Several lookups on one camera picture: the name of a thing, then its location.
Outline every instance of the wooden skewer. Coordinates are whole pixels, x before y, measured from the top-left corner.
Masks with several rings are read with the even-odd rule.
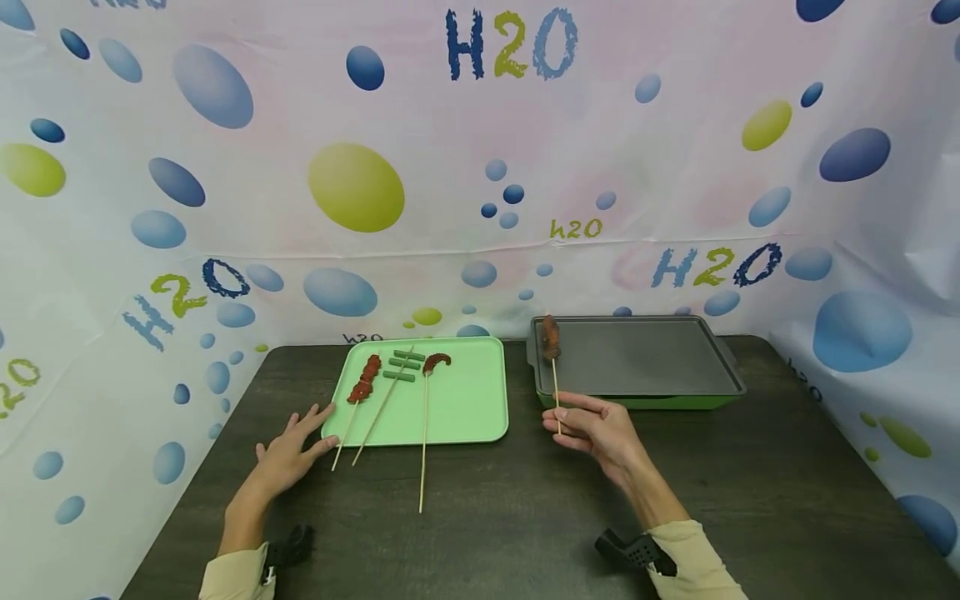
[[[414,351],[414,347],[410,346],[408,352]],[[403,372],[405,367],[400,367],[397,372]],[[356,466],[357,459],[360,458],[360,453],[363,452],[364,447],[367,446],[367,440],[370,439],[370,434],[373,432],[373,428],[376,427],[376,421],[380,418],[380,413],[383,412],[383,407],[387,405],[387,400],[390,399],[390,396],[394,393],[394,386],[399,381],[399,379],[394,379],[394,382],[390,384],[390,388],[387,389],[387,395],[383,397],[383,401],[380,402],[380,408],[376,409],[376,414],[373,415],[373,421],[370,423],[370,427],[367,429],[367,435],[363,437],[363,442],[360,443],[360,449],[357,450],[357,455],[353,457],[353,462],[350,463],[351,467]]]

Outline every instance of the table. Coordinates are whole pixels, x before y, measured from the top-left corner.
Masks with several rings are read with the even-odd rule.
[[[960,598],[926,542],[827,414],[763,340],[725,338],[749,392],[711,412],[635,412],[651,457],[754,599]],[[587,456],[553,444],[522,342],[506,343],[510,431],[498,443],[332,453],[275,504],[269,537],[317,529],[313,557],[282,574],[279,600],[656,598],[592,545],[637,533]],[[290,413],[329,399],[348,347],[271,352],[134,576],[124,598],[195,598],[222,513]]]

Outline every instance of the hand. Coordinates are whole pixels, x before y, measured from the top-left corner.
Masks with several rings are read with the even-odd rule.
[[[622,405],[570,392],[560,392],[559,400],[577,408],[543,411],[543,427],[554,433],[557,444],[592,456],[628,495],[633,493],[639,476],[655,471]],[[564,425],[562,435],[557,433],[557,421]]]
[[[320,412],[320,406],[314,404],[302,420],[300,415],[294,413],[287,421],[283,433],[274,438],[269,446],[257,444],[257,465],[253,468],[245,486],[253,486],[269,501],[301,480],[318,458],[340,442],[337,436],[327,436],[305,452],[302,451],[306,437],[324,424],[333,412],[333,408],[334,404],[330,402]]]

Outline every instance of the light green tray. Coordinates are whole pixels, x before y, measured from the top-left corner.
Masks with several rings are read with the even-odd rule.
[[[409,350],[429,356],[442,352],[450,356],[449,366],[441,363],[430,375],[430,406],[427,413],[428,444],[474,444],[495,442],[507,433],[507,381],[504,376],[503,344],[494,337],[431,338],[361,342],[350,349],[340,372],[333,402],[337,405],[324,423],[323,435],[338,435],[345,446],[363,442],[373,416],[383,403],[393,379],[384,371],[399,371],[390,365],[394,350]],[[383,367],[373,380],[373,393],[357,405],[356,416],[344,439],[354,405],[347,396],[360,378],[367,359],[379,354]],[[367,445],[414,445],[423,441],[423,373],[413,373],[414,382],[398,381]]]

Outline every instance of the printed backdrop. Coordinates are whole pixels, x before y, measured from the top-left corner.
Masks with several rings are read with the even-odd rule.
[[[960,0],[551,1],[0,0],[5,597],[118,598],[271,348],[544,311],[766,337],[960,568]]]

